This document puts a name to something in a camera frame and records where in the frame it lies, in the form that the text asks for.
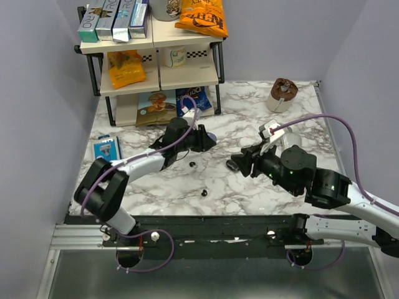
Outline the blue-purple earbud charging case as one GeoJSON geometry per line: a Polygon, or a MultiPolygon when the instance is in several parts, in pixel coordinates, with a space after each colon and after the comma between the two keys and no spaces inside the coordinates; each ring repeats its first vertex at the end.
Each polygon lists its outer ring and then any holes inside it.
{"type": "Polygon", "coordinates": [[[208,133],[208,136],[213,140],[217,141],[217,137],[213,133],[208,133]]]}

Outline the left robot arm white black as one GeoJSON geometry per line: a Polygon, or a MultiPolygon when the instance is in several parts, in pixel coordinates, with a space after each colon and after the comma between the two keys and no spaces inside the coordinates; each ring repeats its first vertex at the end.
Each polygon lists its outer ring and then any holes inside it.
{"type": "Polygon", "coordinates": [[[75,190],[74,201],[81,205],[82,212],[89,211],[115,229],[123,245],[131,246],[138,240],[137,222],[121,207],[128,184],[171,166],[180,152],[201,153],[214,146],[216,136],[204,125],[176,117],[143,153],[115,161],[97,158],[75,190]]]}

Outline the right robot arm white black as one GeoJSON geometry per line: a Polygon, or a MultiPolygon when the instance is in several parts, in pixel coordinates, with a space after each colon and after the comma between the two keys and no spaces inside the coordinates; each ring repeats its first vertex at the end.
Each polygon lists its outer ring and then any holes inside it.
{"type": "Polygon", "coordinates": [[[276,155],[271,148],[261,153],[257,146],[242,149],[231,156],[243,176],[267,176],[293,196],[319,209],[346,212],[353,220],[324,219],[307,216],[287,228],[287,238],[294,244],[306,239],[349,240],[379,248],[398,257],[398,206],[370,193],[348,177],[317,167],[317,158],[294,145],[276,155]]]}

